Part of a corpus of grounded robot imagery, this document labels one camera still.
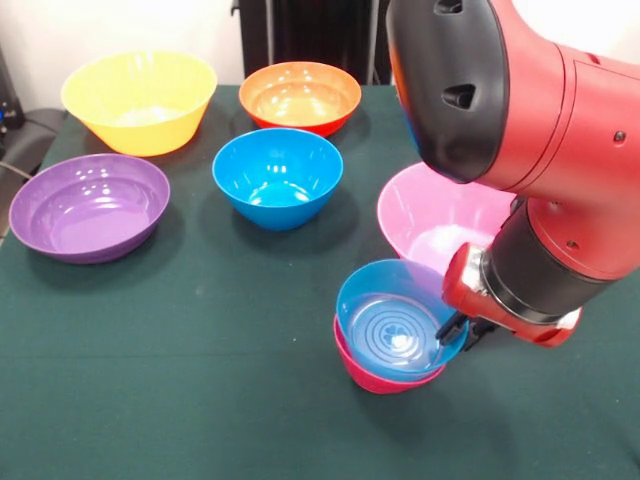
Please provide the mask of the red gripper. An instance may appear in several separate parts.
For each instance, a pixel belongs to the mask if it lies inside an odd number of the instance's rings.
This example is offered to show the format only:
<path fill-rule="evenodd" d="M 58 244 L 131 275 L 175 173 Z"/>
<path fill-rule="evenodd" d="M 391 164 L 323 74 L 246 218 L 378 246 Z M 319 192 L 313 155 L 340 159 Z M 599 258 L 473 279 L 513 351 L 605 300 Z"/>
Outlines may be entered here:
<path fill-rule="evenodd" d="M 502 305 L 489 290 L 482 272 L 484 250 L 463 244 L 452 257 L 443 279 L 442 299 L 454 308 L 454 314 L 436 333 L 441 345 L 448 345 L 469 327 L 464 350 L 469 351 L 484 336 L 500 327 L 526 342 L 553 348 L 563 344 L 578 327 L 583 310 L 578 308 L 549 324 L 534 323 Z"/>

